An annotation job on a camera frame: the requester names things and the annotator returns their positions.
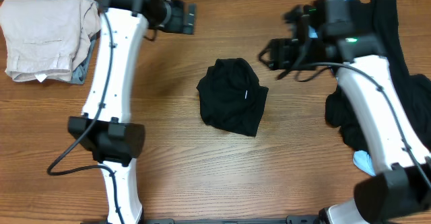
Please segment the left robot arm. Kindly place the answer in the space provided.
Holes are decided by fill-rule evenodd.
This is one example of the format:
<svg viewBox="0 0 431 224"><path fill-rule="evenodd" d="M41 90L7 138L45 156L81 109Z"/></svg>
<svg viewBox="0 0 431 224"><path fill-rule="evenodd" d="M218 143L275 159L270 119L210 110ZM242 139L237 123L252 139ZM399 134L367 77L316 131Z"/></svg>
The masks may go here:
<svg viewBox="0 0 431 224"><path fill-rule="evenodd" d="M81 116L68 131L102 172L108 199L105 223L142 223L137 158L145 127L131 122L135 65L148 30L194 32L196 6L181 0L101 0L100 41L94 78Z"/></svg>

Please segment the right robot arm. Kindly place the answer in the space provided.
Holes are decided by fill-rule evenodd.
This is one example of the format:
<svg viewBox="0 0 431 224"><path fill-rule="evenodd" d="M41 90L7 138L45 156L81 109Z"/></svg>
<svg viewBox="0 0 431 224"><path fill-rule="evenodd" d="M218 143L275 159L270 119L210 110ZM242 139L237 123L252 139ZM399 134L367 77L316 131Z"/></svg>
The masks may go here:
<svg viewBox="0 0 431 224"><path fill-rule="evenodd" d="M416 135L393 85L388 53L365 26L357 0L316 0L285 13L291 38L277 38L259 60L281 77L330 68L350 102L372 159L374 175L352 199L288 223L386 223L430 209L430 152Z"/></svg>

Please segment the black t-shirt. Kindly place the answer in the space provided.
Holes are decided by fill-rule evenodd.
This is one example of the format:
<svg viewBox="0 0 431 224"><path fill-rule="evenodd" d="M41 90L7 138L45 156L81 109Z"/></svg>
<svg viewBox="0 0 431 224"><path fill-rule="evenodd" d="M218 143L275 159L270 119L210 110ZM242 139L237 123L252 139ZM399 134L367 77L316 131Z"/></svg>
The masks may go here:
<svg viewBox="0 0 431 224"><path fill-rule="evenodd" d="M242 59L218 59L197 85L206 125L248 137L257 135L268 87Z"/></svg>

